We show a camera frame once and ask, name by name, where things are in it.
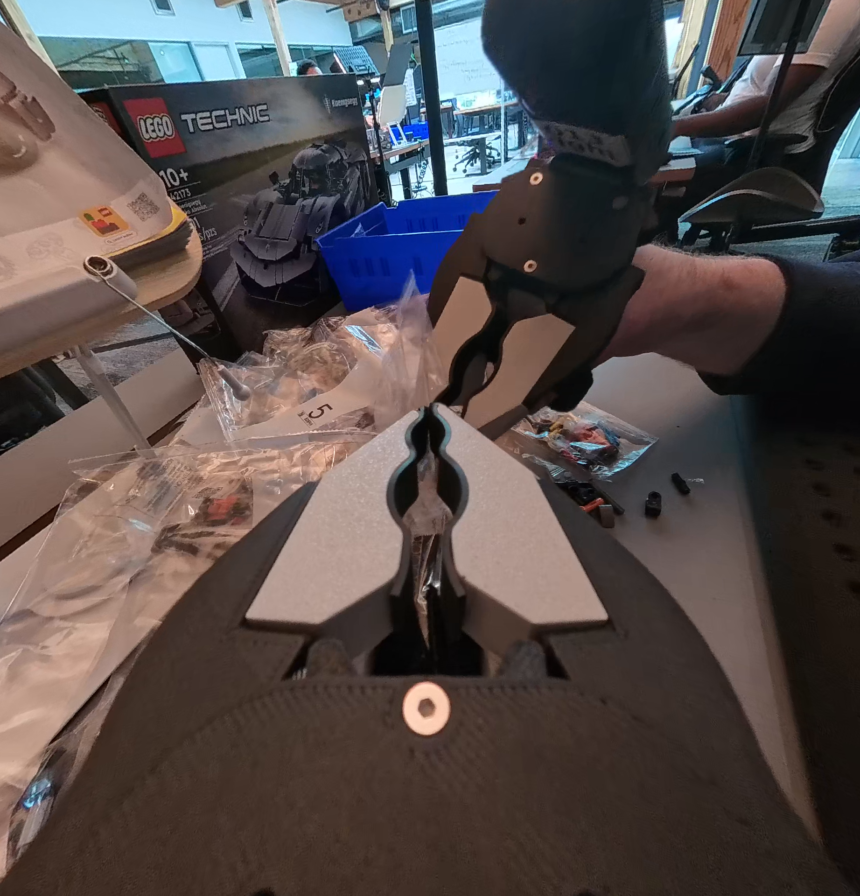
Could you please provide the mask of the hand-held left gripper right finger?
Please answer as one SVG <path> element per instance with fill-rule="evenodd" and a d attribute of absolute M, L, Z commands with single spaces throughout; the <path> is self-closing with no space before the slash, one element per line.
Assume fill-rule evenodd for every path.
<path fill-rule="evenodd" d="M 516 643 L 610 618 L 542 482 L 442 405 L 430 407 L 438 493 L 450 512 L 441 556 L 459 629 L 503 658 Z"/>

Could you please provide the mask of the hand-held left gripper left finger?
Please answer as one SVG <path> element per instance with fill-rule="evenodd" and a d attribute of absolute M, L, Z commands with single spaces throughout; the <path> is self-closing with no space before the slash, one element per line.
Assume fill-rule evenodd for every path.
<path fill-rule="evenodd" d="M 315 485 L 247 609 L 254 627 L 307 637 L 294 677 L 416 676 L 431 649 L 414 602 L 413 534 L 427 409 L 407 412 Z"/>

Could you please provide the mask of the clear bag of pieces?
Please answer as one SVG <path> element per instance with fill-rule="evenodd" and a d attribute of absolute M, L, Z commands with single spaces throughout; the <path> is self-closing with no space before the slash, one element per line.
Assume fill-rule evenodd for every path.
<path fill-rule="evenodd" d="M 391 334 L 379 339 L 380 376 L 372 405 L 377 432 L 405 413 L 428 405 L 442 390 L 446 378 L 427 312 L 427 297 L 417 291 L 412 274 L 399 301 L 380 312 Z M 403 518 L 409 536 L 413 609 L 424 644 L 428 645 L 429 602 L 440 587 L 440 541 L 451 511 L 437 491 L 438 460 L 433 454 L 424 454 L 418 461 L 416 481 L 417 499 Z"/>

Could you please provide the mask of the clear bag of lego wheels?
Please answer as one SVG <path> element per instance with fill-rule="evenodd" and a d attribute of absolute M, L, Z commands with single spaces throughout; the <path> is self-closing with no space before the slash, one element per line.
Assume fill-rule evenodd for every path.
<path fill-rule="evenodd" d="M 167 612 L 349 451 L 284 438 L 83 466 L 0 620 L 0 880 L 77 777 Z"/>

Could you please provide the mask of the person's right forearm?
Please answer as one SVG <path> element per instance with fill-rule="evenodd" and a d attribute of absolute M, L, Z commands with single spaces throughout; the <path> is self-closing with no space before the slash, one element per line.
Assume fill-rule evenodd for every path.
<path fill-rule="evenodd" d="M 785 283 L 770 336 L 738 372 L 699 372 L 720 395 L 758 395 L 788 411 L 831 405 L 860 425 L 860 250 L 832 261 L 765 255 Z"/>

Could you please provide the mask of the black lego set box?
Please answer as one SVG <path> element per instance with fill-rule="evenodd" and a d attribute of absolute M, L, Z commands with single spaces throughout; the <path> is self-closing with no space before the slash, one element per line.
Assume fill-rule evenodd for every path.
<path fill-rule="evenodd" d="M 202 248 L 162 316 L 212 357 L 260 351 L 341 300 L 319 241 L 378 194 L 354 74 L 82 91 L 159 176 Z"/>

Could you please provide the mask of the lego instruction booklet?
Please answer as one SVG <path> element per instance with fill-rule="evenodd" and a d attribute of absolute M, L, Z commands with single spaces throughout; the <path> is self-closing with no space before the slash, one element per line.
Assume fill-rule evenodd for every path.
<path fill-rule="evenodd" d="M 90 255 L 160 261 L 191 232 L 156 173 L 0 22 L 0 290 Z"/>

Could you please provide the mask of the person's right hand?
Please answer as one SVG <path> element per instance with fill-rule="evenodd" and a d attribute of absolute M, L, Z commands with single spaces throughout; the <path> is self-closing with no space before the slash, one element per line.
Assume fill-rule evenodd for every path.
<path fill-rule="evenodd" d="M 786 283 L 773 262 L 639 247 L 644 273 L 595 364 L 653 353 L 707 375 L 733 375 L 761 349 L 781 315 Z"/>

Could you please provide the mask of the small clear bag coloured pins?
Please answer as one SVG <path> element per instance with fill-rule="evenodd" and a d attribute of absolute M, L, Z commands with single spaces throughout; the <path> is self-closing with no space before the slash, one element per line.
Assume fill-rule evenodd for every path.
<path fill-rule="evenodd" d="M 603 480 L 625 472 L 658 443 L 655 435 L 587 402 L 568 411 L 543 408 L 518 420 L 510 433 L 537 459 Z"/>

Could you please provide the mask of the blue plastic bin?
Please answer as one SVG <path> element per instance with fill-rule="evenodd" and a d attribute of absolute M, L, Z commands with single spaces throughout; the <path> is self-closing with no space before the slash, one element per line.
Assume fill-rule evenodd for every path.
<path fill-rule="evenodd" d="M 393 208 L 379 203 L 318 238 L 346 311 L 396 302 L 410 277 L 427 294 L 468 219 L 494 196 L 489 190 L 404 200 Z"/>

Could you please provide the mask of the clear bag with white label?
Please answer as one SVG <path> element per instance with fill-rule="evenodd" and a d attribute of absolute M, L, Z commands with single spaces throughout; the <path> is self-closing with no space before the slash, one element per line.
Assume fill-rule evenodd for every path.
<path fill-rule="evenodd" d="M 247 402 L 234 397 L 206 359 L 200 361 L 200 379 L 224 439 L 346 429 L 378 433 L 372 405 L 380 376 L 379 339 L 391 334 L 380 309 L 392 305 L 268 330 L 261 352 L 224 362 L 252 390 Z"/>

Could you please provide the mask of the black office chair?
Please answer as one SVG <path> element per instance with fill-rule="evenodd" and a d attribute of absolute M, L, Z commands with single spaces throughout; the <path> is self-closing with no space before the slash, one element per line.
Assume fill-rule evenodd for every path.
<path fill-rule="evenodd" d="M 707 240 L 706 252 L 732 245 L 830 236 L 825 261 L 860 250 L 860 215 L 826 218 L 821 197 L 835 148 L 860 110 L 860 50 L 838 74 L 815 118 L 813 145 L 789 153 L 790 136 L 768 137 L 760 165 L 686 211 L 680 246 Z"/>

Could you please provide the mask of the dark perforated panel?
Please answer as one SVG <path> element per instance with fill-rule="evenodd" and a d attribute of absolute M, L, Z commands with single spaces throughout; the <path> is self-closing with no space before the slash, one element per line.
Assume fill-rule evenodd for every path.
<path fill-rule="evenodd" d="M 731 402 L 818 826 L 860 894 L 860 423 Z"/>

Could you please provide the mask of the beige book stand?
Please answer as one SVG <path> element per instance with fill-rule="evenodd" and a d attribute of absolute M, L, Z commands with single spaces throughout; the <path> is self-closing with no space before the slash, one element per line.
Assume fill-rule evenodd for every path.
<path fill-rule="evenodd" d="M 140 301 L 156 308 L 185 295 L 198 279 L 200 241 L 192 227 L 186 248 L 160 261 L 132 267 L 107 259 L 136 284 L 131 295 L 138 298 L 142 290 Z M 109 322 L 130 309 L 88 276 L 82 263 L 0 290 L 0 377 L 85 341 L 94 323 Z"/>

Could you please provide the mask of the black vertical post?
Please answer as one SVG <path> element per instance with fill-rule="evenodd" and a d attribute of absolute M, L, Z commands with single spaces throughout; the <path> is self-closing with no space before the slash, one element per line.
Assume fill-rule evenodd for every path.
<path fill-rule="evenodd" d="M 415 1 L 414 7 L 422 60 L 424 106 L 431 151 L 433 190 L 436 197 L 447 196 L 447 165 L 441 118 L 435 29 L 433 26 L 433 2 Z"/>

